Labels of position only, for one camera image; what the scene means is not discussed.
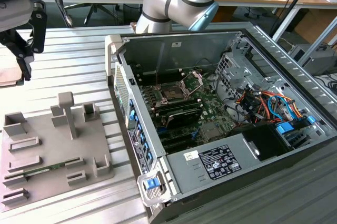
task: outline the circuit board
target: circuit board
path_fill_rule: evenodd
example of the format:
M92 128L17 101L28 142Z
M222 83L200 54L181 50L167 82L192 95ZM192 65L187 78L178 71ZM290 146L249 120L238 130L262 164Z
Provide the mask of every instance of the circuit board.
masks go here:
M210 82L202 77L202 86L192 75L184 79L186 92L181 92L181 82L162 83L155 86L141 86L141 93L151 115L161 142L168 153L203 145L228 136L235 127L222 101L217 97ZM196 121L181 127L168 128L163 118L153 113L154 107L163 108L168 104L198 100L200 116Z

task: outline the label sticker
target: label sticker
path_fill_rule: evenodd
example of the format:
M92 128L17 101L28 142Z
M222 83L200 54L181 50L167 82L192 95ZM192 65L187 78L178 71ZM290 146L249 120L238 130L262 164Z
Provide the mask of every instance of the label sticker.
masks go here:
M134 129L128 130L128 135L130 137L131 144L133 147L133 151L136 155L138 165L141 168L141 172L142 174L146 174L148 173L148 168L147 168L147 164L146 164L143 152L142 152L142 147L138 142L136 131Z
M184 157L185 157L186 161L190 161L192 159L198 158L199 157L198 151L194 150L194 151L191 151L191 152L184 153Z
M217 180L241 170L228 145L199 153L199 157L212 180Z
M174 42L172 43L172 48L177 48L181 46L181 42Z

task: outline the aluminum profile table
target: aluminum profile table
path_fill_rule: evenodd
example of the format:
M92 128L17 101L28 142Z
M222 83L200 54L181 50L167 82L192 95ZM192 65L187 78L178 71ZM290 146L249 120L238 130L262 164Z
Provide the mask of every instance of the aluminum profile table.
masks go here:
M130 32L125 26L49 29L44 53L31 64L32 80L0 89L1 120L8 111L26 117L50 113L63 91L73 92L75 105L95 102L115 171L111 179L0 213L0 223L148 223L104 73L105 36ZM20 33L26 39L30 30ZM3 47L0 57L14 58Z
M221 25L210 28L221 29ZM26 38L29 32L20 33ZM4 113L20 109L25 116L46 113L60 91L71 90L77 105L96 102L116 171L112 179L0 213L0 223L148 223L104 73L105 36L130 32L127 26L49 29L45 52L37 54L32 63L32 80L24 86L0 89L0 119ZM0 57L13 58L2 47ZM336 224L337 142L169 223Z

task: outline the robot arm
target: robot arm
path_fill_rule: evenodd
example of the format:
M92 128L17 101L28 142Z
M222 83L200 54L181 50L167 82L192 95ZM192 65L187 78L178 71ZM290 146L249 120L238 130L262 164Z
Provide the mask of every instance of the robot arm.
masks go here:
M136 33L167 33L171 20L197 31L213 19L219 5L214 0L144 0Z
M15 27L32 26L28 41L21 38ZM40 0L0 0L0 43L16 57L23 79L30 80L34 53L42 53L46 33L45 4Z

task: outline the wire bundle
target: wire bundle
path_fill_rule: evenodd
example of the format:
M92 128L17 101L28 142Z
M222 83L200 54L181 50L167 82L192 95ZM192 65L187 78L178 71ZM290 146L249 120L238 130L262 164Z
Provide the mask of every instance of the wire bundle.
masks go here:
M240 105L246 96L254 97L256 100L260 102L260 106L257 112L254 113L254 111L251 111L250 116L246 116L248 122L251 121L252 123L257 123L259 121L266 120L271 123L280 123L287 120L276 112L277 107L280 106L280 102L284 103L289 114L293 119L299 119L303 117L300 111L297 109L296 104L294 103L295 101L293 101L291 98L287 96L284 96L282 94L275 94L271 91L262 91L260 96L257 97L252 96L252 92L253 91L245 90L243 95L235 102L237 104L236 106Z
M330 89L333 94L337 95L337 79L331 77L331 74L327 74L327 77L325 78L325 79L330 79L330 81L327 84L321 78L315 77L315 79L318 79L321 82L323 82L323 85L326 88Z

